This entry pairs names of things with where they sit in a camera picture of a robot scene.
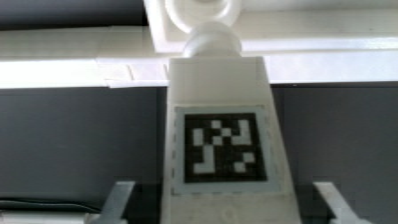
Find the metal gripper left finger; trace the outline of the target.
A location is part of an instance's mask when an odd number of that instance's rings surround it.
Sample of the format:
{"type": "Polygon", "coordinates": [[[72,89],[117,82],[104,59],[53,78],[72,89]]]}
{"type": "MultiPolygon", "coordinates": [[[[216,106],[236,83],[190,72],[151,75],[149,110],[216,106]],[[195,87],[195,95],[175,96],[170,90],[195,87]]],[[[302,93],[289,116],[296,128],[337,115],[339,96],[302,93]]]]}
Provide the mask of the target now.
{"type": "Polygon", "coordinates": [[[159,224],[159,185],[117,181],[87,224],[159,224]]]}

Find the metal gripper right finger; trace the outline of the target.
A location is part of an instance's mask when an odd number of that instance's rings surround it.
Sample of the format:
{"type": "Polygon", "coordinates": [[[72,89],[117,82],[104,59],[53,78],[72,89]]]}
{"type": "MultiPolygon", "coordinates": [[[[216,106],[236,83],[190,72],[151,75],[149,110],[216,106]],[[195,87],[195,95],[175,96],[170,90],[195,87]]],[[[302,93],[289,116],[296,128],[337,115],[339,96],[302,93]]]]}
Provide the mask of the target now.
{"type": "Polygon", "coordinates": [[[296,185],[294,190],[302,224],[373,224],[357,215],[332,182],[296,185]]]}

